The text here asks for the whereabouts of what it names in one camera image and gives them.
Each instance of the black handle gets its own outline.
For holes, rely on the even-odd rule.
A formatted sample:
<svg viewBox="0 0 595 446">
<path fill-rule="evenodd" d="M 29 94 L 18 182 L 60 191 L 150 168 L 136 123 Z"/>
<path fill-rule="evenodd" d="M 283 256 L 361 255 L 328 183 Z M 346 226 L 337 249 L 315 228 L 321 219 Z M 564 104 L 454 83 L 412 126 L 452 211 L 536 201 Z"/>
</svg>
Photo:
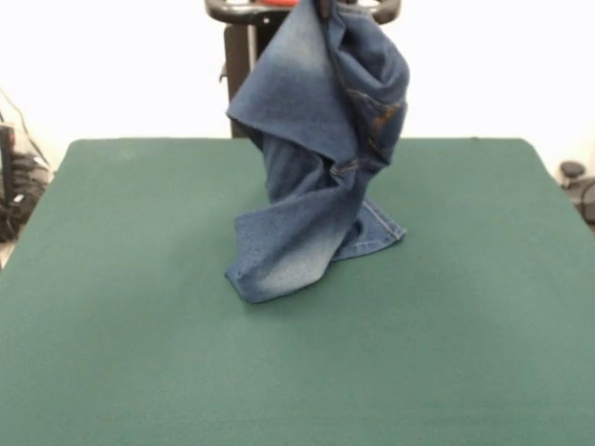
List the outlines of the black handle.
<svg viewBox="0 0 595 446">
<path fill-rule="evenodd" d="M 260 3 L 233 4 L 226 0 L 205 0 L 205 6 L 206 13 L 215 20 L 257 26 L 279 23 L 291 10 L 291 7 L 272 7 Z M 374 20 L 383 25 L 399 17 L 401 0 L 380 0 L 375 5 L 360 7 L 368 10 Z"/>
</svg>

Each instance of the blue denim jeans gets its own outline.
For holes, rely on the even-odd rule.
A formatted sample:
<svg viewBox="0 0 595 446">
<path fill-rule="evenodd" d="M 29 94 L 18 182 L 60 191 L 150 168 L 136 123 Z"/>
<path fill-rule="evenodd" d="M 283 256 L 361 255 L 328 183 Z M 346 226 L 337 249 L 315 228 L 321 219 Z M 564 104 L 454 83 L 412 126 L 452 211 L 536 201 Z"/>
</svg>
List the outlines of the blue denim jeans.
<svg viewBox="0 0 595 446">
<path fill-rule="evenodd" d="M 366 198 L 390 164 L 406 112 L 408 66 L 373 18 L 331 2 L 294 7 L 233 98 L 228 116 L 261 150 L 271 205 L 235 220 L 226 277 L 261 303 L 320 280 L 333 261 L 401 240 Z"/>
</svg>

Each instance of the jeans seam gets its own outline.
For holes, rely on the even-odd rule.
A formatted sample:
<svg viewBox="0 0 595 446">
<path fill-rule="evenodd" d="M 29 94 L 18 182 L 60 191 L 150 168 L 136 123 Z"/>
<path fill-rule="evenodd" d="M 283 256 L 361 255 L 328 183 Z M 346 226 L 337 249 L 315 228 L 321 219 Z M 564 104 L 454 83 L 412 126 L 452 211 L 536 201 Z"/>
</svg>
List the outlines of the jeans seam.
<svg viewBox="0 0 595 446">
<path fill-rule="evenodd" d="M 370 211 L 370 214 L 372 214 L 372 216 L 378 221 L 378 223 L 380 223 L 384 229 L 391 234 L 393 237 L 395 238 L 399 238 L 399 234 L 397 233 L 397 231 L 395 231 L 389 224 L 387 221 L 385 221 L 384 218 L 382 218 L 373 208 L 369 203 L 364 202 L 363 203 L 364 207 Z"/>
</svg>

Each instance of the jeans pocket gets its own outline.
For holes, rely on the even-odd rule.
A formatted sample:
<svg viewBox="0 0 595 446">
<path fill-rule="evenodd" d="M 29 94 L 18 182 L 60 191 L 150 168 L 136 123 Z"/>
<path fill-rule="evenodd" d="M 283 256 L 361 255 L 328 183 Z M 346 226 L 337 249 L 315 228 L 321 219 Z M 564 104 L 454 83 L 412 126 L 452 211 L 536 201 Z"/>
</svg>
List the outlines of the jeans pocket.
<svg viewBox="0 0 595 446">
<path fill-rule="evenodd" d="M 406 100 L 403 98 L 395 103 L 383 104 L 356 90 L 348 91 L 348 96 L 366 137 L 368 153 L 365 157 L 372 157 L 384 165 L 390 164 L 394 147 L 403 131 Z"/>
</svg>

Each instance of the black stand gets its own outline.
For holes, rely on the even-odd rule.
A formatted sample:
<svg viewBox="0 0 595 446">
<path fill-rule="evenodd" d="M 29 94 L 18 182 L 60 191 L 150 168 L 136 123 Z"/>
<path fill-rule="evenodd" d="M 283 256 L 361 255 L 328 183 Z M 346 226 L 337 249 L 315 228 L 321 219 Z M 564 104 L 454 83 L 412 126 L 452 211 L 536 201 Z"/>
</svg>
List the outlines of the black stand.
<svg viewBox="0 0 595 446">
<path fill-rule="evenodd" d="M 205 0 L 206 12 L 213 19 L 229 23 L 223 34 L 225 40 L 225 74 L 229 101 L 233 99 L 258 58 L 275 35 L 290 7 L 270 7 L 255 1 L 244 4 L 226 0 Z M 399 16 L 401 0 L 379 0 L 368 9 L 378 24 L 388 23 Z M 232 138 L 245 138 L 235 124 L 231 124 Z"/>
</svg>

